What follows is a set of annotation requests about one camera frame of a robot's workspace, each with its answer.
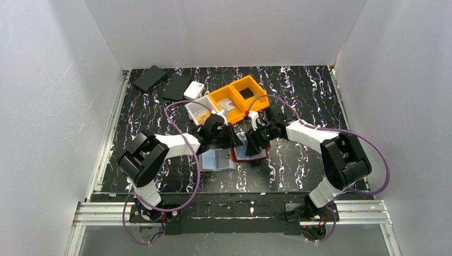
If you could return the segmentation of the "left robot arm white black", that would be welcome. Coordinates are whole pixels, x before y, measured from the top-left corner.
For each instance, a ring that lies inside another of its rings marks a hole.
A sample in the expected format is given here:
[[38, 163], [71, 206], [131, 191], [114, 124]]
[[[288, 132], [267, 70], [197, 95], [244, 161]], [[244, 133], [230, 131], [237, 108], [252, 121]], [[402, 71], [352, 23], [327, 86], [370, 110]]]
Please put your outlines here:
[[187, 133], [178, 135], [152, 134], [140, 132], [117, 160], [120, 171], [126, 175], [134, 189], [134, 198], [147, 210], [163, 212], [159, 207], [161, 197], [157, 191], [155, 178], [164, 161], [168, 158], [198, 155], [212, 146], [231, 149], [242, 146], [231, 123], [218, 114]]

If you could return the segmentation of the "red leather card holder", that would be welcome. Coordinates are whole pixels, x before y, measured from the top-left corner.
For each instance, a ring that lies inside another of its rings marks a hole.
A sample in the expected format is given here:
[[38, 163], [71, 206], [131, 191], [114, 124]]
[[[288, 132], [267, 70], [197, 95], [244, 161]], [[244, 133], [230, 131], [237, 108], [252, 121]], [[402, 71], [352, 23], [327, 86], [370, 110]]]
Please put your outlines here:
[[258, 154], [249, 155], [247, 153], [247, 143], [243, 142], [243, 145], [231, 149], [231, 157], [234, 162], [258, 161], [269, 157], [269, 149], [270, 146], [262, 149]]

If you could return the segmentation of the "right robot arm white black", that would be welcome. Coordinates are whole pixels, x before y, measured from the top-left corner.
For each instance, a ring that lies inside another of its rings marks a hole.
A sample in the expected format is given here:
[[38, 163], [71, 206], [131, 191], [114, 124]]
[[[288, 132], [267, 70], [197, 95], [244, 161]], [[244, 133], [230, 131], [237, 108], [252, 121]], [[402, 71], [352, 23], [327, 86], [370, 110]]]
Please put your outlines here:
[[280, 105], [266, 108], [265, 114], [266, 118], [262, 119], [255, 111], [245, 111], [244, 119], [252, 124], [245, 134], [247, 156], [257, 155], [274, 139], [298, 142], [321, 154], [325, 176], [305, 196], [305, 213], [320, 211], [371, 173], [372, 166], [356, 135], [316, 130], [304, 121], [287, 116]]

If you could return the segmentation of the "grey card holder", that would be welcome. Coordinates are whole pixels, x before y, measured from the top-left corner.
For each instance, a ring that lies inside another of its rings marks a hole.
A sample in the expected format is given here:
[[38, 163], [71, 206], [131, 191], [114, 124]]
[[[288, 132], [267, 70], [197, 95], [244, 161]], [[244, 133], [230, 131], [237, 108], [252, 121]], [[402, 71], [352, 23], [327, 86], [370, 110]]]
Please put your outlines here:
[[210, 149], [200, 155], [201, 171], [233, 171], [237, 168], [230, 149]]

